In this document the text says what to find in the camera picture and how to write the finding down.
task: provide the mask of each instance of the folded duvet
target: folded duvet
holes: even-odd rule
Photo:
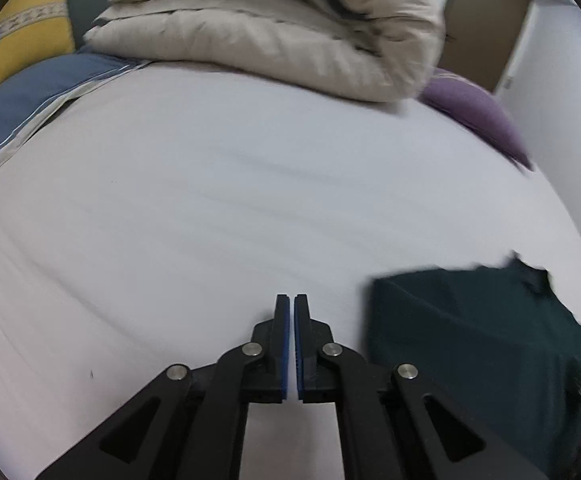
[[[373,102],[416,95],[443,44],[430,0],[110,0],[104,54],[229,65]]]

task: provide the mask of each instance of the mattress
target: mattress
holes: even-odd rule
[[[34,478],[169,364],[247,341],[276,294],[361,349],[372,277],[511,251],[581,323],[558,196],[450,118],[208,65],[120,76],[0,168],[0,467]],[[293,385],[251,406],[242,479],[343,477],[334,408]]]

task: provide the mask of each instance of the green towel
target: green towel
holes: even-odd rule
[[[581,443],[581,325],[545,270],[431,269],[375,280],[370,360],[412,363],[549,477]]]

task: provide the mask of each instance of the door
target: door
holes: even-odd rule
[[[448,0],[439,66],[494,91],[521,33],[530,0]]]

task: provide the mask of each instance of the purple pillow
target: purple pillow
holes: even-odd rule
[[[419,100],[452,117],[495,150],[532,170],[518,129],[488,90],[462,76],[436,68]]]

